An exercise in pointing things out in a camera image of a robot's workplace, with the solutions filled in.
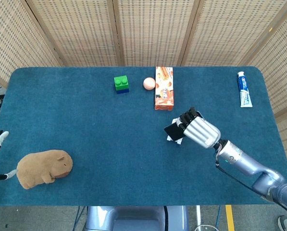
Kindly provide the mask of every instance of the toothpaste cap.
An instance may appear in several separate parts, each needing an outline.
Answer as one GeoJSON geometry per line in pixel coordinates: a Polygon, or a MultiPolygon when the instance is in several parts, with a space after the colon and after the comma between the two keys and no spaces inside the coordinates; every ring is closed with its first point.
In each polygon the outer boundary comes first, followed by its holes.
{"type": "Polygon", "coordinates": [[[238,77],[245,76],[243,71],[238,72],[238,77]]]}

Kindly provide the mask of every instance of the ball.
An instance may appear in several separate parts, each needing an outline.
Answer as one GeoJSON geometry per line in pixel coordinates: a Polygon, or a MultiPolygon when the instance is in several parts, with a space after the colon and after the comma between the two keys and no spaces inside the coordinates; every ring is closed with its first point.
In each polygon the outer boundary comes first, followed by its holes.
{"type": "Polygon", "coordinates": [[[143,86],[146,90],[153,90],[155,88],[155,80],[148,77],[143,81],[143,86]]]}

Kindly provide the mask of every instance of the toy block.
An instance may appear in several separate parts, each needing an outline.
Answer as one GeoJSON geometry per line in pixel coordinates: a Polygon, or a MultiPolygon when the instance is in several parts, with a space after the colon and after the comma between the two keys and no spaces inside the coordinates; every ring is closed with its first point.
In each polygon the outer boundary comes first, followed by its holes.
{"type": "Polygon", "coordinates": [[[114,77],[114,84],[116,90],[128,89],[127,76],[114,77]]]}
{"type": "Polygon", "coordinates": [[[127,88],[127,89],[117,90],[117,91],[116,91],[116,93],[118,93],[118,94],[127,93],[127,92],[129,92],[129,89],[128,89],[128,88],[127,88]]]}

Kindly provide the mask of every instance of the green lego block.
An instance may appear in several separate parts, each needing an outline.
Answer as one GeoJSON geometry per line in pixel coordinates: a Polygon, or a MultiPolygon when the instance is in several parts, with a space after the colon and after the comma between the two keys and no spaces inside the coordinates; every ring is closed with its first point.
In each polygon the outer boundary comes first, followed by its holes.
{"type": "Polygon", "coordinates": [[[114,84],[116,90],[128,89],[127,76],[114,77],[114,84]]]}

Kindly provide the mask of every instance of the yellow line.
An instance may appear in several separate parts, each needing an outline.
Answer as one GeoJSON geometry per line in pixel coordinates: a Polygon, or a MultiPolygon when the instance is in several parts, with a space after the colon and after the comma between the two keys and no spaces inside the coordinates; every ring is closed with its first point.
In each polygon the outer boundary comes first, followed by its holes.
{"type": "Polygon", "coordinates": [[[231,205],[225,205],[225,212],[226,212],[226,220],[228,222],[228,231],[234,231],[232,206],[231,205]]]}

